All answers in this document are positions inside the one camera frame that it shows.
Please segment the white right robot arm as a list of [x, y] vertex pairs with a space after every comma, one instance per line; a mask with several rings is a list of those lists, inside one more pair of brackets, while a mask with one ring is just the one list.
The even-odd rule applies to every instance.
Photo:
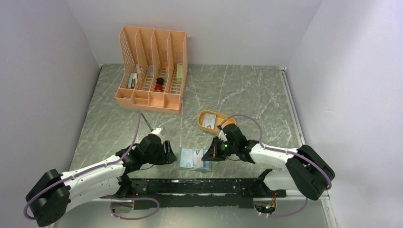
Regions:
[[256, 189], [269, 196], [274, 190], [298, 190], [310, 200], [317, 200], [335, 178], [333, 169], [309, 145], [297, 149], [268, 146], [248, 140], [240, 128], [231, 123], [215, 136], [203, 161], [220, 162], [235, 154], [243, 162], [268, 164], [279, 168], [263, 175]]

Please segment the yellow oval tray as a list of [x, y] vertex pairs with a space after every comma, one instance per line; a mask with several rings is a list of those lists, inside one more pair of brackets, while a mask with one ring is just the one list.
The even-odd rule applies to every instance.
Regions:
[[222, 123], [228, 116], [220, 114], [211, 110], [204, 110], [200, 112], [197, 123], [200, 129], [219, 135], [219, 129], [217, 126]]

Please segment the green leather card holder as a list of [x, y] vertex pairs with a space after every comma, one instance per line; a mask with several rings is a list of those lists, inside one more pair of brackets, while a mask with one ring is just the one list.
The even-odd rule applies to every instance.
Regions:
[[202, 161], [207, 149], [181, 148], [179, 168], [192, 171], [211, 171], [211, 162]]

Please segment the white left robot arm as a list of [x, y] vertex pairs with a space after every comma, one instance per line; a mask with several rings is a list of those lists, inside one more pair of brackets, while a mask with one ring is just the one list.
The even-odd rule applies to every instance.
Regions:
[[150, 133], [140, 143], [117, 151], [111, 157], [85, 168], [59, 173], [44, 173], [26, 196], [24, 215], [46, 227], [66, 212], [94, 199], [133, 196], [129, 174], [144, 164], [166, 165], [177, 160], [169, 141]]

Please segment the silver credit card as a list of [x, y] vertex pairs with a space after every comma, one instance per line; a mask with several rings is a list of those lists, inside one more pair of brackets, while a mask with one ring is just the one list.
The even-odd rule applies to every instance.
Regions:
[[203, 157], [203, 149], [194, 149], [193, 150], [193, 167], [194, 169], [200, 169], [204, 167], [204, 162], [202, 160]]

